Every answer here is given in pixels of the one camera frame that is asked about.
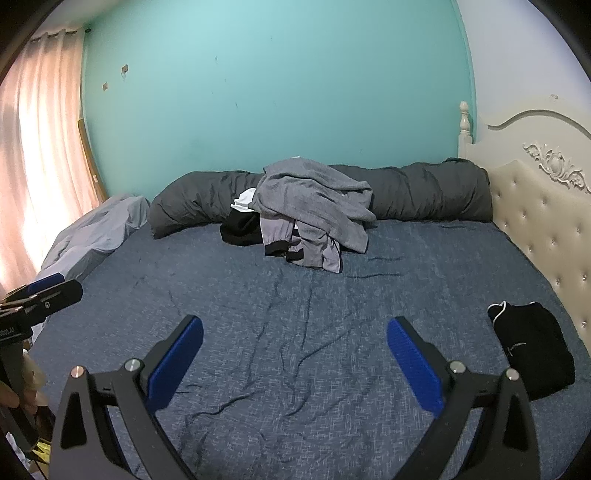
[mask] yellow object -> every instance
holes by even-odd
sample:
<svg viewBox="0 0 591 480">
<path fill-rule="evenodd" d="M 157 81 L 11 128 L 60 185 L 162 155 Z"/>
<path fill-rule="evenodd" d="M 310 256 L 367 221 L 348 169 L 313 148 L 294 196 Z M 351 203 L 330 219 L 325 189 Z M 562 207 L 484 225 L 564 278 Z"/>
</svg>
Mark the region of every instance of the yellow object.
<svg viewBox="0 0 591 480">
<path fill-rule="evenodd" d="M 45 443 L 42 440 L 37 442 L 35 448 L 33 449 L 33 453 L 39 457 L 39 460 L 43 463 L 49 464 L 49 457 L 51 455 L 51 445 Z"/>
</svg>

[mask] white cloth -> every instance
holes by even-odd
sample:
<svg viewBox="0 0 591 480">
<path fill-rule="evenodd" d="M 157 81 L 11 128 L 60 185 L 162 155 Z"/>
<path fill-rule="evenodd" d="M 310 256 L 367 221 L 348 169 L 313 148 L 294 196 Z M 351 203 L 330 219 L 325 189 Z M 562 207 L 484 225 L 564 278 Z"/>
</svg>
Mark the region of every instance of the white cloth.
<svg viewBox="0 0 591 480">
<path fill-rule="evenodd" d="M 234 200 L 234 203 L 230 205 L 234 210 L 238 210 L 242 213 L 254 212 L 254 210 L 248 208 L 248 204 L 252 202 L 252 197 L 255 194 L 256 189 L 248 189 L 240 194 L 240 196 Z"/>
</svg>

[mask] bedpost finial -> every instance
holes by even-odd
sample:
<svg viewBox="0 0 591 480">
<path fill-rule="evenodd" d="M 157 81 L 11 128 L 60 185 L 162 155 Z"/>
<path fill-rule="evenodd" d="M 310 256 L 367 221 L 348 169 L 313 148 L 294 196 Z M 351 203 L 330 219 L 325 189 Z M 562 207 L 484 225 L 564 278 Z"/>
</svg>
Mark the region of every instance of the bedpost finial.
<svg viewBox="0 0 591 480">
<path fill-rule="evenodd" d="M 468 118 L 468 102 L 460 103 L 460 111 L 462 113 L 462 119 L 460 120 L 460 135 L 469 137 L 470 119 Z"/>
</svg>

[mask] turquoise wall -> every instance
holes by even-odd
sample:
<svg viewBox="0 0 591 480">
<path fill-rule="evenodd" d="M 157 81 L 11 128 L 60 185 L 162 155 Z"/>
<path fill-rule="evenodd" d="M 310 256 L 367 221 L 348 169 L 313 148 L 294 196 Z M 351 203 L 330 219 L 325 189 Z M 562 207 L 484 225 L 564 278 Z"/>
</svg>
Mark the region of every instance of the turquoise wall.
<svg viewBox="0 0 591 480">
<path fill-rule="evenodd" d="M 83 107 L 110 194 L 295 155 L 441 161 L 476 104 L 452 0 L 126 0 L 89 26 Z"/>
</svg>

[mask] wooden bedpost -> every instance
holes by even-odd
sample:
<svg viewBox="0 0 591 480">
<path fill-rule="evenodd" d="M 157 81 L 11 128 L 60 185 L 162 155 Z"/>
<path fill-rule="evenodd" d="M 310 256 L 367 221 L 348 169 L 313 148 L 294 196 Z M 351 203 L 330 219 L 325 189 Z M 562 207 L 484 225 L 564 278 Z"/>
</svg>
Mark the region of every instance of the wooden bedpost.
<svg viewBox="0 0 591 480">
<path fill-rule="evenodd" d="M 462 113 L 462 119 L 460 120 L 460 135 L 457 139 L 457 156 L 460 158 L 467 158 L 466 145 L 472 145 L 467 102 L 460 103 L 460 112 Z"/>
</svg>

